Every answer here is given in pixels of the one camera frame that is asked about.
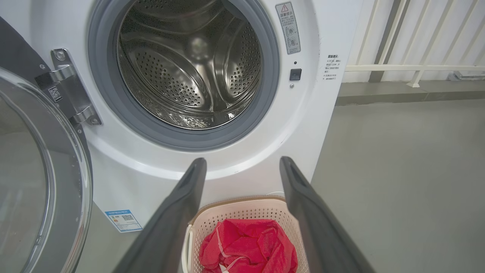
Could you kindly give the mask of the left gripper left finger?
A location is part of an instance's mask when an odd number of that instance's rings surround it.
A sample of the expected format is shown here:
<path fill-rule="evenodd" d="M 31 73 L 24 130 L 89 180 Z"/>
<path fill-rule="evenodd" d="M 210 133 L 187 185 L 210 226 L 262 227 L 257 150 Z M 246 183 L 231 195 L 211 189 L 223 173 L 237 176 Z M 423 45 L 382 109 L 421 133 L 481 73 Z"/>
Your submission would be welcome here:
<path fill-rule="evenodd" d="M 185 229 L 199 210 L 207 173 L 195 159 L 114 268 L 115 273 L 176 273 Z"/>

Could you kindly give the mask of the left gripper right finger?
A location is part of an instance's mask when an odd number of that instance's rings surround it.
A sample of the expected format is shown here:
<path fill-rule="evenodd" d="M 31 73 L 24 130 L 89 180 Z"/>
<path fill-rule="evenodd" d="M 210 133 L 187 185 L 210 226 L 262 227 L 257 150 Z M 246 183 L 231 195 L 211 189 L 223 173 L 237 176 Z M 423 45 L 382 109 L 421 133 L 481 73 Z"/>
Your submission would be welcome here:
<path fill-rule="evenodd" d="M 373 273 L 331 209 L 291 157 L 281 157 L 280 176 L 289 212 L 298 220 L 312 273 Z"/>

